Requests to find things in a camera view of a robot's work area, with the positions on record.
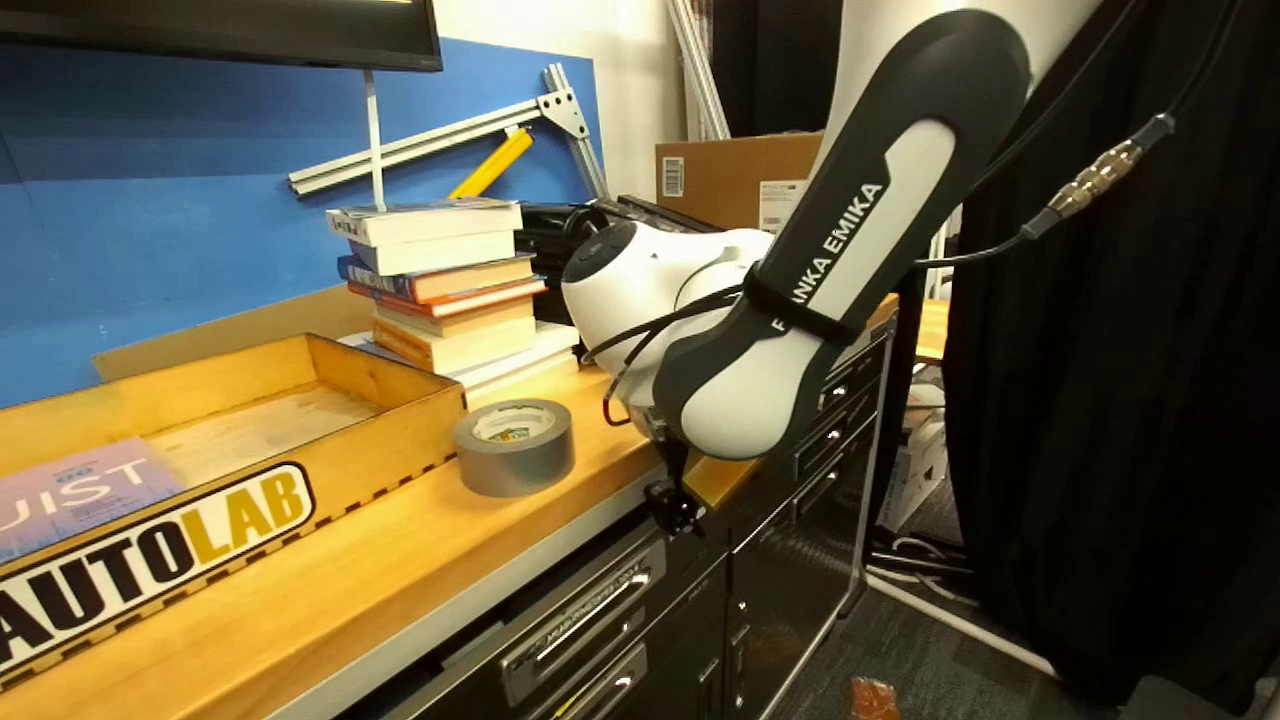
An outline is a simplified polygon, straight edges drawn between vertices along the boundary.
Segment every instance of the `blue wall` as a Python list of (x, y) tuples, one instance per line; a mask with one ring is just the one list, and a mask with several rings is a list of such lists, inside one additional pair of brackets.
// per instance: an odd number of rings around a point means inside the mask
[[(592, 64), (444, 39), (444, 73), (375, 73), (382, 141), (545, 92), (560, 61), (592, 134)], [(441, 198), (495, 141), (387, 172), (387, 198)], [(336, 285), (322, 209), (369, 180), (295, 198), (288, 172), (369, 146), (352, 69), (0, 42), (0, 406), (94, 383), (92, 356)], [(576, 205), (564, 134), (490, 189)]]

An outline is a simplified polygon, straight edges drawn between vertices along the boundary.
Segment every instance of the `duct tape roll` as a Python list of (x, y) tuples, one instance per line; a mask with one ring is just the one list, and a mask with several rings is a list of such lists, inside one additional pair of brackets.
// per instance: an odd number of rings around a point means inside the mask
[(454, 422), (463, 484), (479, 496), (525, 496), (572, 469), (572, 416), (550, 400), (502, 400)]

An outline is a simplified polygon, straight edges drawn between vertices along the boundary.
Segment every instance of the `wooden box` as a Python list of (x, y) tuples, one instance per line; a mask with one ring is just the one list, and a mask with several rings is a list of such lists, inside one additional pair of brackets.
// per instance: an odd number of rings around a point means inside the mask
[[(454, 383), (320, 334), (3, 406), (0, 484), (138, 439), (174, 488), (0, 565), (0, 685), (444, 463), (458, 416)], [(14, 520), (3, 488), (0, 501), (0, 515)], [(28, 515), (39, 506), (52, 512), (54, 496), (22, 501)]]

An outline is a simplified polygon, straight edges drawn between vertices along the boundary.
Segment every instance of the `robot brand logo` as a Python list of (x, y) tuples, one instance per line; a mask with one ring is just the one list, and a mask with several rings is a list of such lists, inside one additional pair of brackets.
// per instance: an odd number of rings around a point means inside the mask
[(883, 195), (883, 182), (855, 189), (855, 195), (845, 205), (837, 226), (822, 234), (816, 257), (804, 264), (804, 274), (792, 286), (792, 302), (808, 302), (808, 294), (822, 285), (822, 274), (832, 270), (832, 264), (838, 258), (838, 253), (855, 234), (855, 226), (862, 226), (862, 218), (870, 215), (880, 195)]

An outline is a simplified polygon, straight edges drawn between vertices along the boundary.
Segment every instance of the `floor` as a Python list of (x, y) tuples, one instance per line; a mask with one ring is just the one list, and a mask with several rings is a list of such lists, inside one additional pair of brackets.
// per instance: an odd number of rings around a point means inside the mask
[(892, 685), (903, 720), (1223, 720), (1163, 685), (1144, 685), (1126, 709), (1086, 709), (1052, 675), (876, 589), (861, 591), (771, 716), (846, 720), (851, 675)]

